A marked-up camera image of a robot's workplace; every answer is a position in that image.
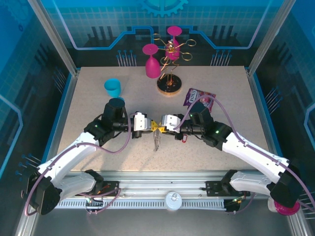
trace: glass wall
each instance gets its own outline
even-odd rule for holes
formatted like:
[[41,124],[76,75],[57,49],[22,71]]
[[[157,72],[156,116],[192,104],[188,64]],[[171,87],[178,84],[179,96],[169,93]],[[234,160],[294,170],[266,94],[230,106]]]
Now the glass wall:
[[[142,47],[153,43],[153,33],[170,39],[167,28],[172,25],[183,29],[179,42],[197,41],[190,48],[194,60],[183,65],[248,66],[282,4],[282,0],[42,2],[78,67],[143,66],[147,56]],[[135,61],[123,62],[116,56]]]
[[256,74],[283,156],[315,177],[315,2],[297,0]]
[[68,71],[26,0],[0,0],[0,222],[12,235],[24,170],[44,154]]

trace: tabletop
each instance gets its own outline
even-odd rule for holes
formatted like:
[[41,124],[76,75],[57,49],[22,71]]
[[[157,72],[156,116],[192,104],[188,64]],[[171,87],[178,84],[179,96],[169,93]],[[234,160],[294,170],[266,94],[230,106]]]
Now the tabletop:
[[[183,106],[189,88],[216,94],[226,108],[236,130],[245,138],[268,150],[251,88],[242,66],[180,66],[174,71],[183,82],[181,91],[166,97],[158,91],[157,80],[145,74],[145,67],[82,67],[63,130],[59,151],[65,149],[83,132],[84,127],[101,114],[109,97],[104,83],[110,78],[121,81],[121,97],[127,112],[139,111],[160,121],[165,114],[185,114]],[[213,105],[214,120],[228,124],[217,104]],[[110,140],[103,147],[118,150],[126,133]],[[187,142],[174,136],[161,135],[160,147],[154,152],[153,134],[130,139],[119,154],[97,151],[86,157],[74,170],[96,171],[201,171],[249,170],[252,166],[241,159],[207,146],[194,136]]]

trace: blue cup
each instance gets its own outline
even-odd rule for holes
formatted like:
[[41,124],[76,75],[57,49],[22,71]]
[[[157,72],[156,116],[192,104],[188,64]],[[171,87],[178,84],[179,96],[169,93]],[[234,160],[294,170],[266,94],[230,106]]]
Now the blue cup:
[[119,97],[122,92],[120,81],[118,79],[112,78],[105,82],[104,87],[111,97]]

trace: gear graphic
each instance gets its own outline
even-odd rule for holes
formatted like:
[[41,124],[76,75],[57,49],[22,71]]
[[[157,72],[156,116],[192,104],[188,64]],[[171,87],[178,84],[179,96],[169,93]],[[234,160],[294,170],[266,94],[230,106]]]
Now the gear graphic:
[[29,3],[27,0],[2,0],[14,19],[19,23],[23,24],[29,16]]
[[177,11],[182,10],[188,0],[139,0],[138,2],[142,10],[147,10],[148,14],[153,13],[154,16],[164,17],[171,16],[172,13],[177,14]]

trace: metal post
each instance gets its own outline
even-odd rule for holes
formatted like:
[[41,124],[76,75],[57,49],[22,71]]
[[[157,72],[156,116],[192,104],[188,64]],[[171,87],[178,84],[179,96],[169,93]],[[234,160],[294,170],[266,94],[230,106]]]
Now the metal post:
[[60,38],[55,26],[53,25],[50,17],[40,1],[37,0],[28,0],[29,4],[31,5],[34,13],[36,14],[37,18],[39,19],[40,23],[44,27],[48,37],[52,41],[53,45],[55,46],[59,56],[65,63],[67,69],[71,73],[72,76],[76,75],[77,69],[76,66],[65,47],[62,39]]
[[259,64],[264,58],[266,52],[268,51],[271,43],[277,35],[278,30],[281,28],[286,17],[288,16],[291,8],[293,7],[296,0],[284,0],[283,4],[279,8],[273,22],[271,23],[264,39],[262,40],[255,56],[253,57],[251,64],[248,67],[249,74],[252,75],[257,70]]

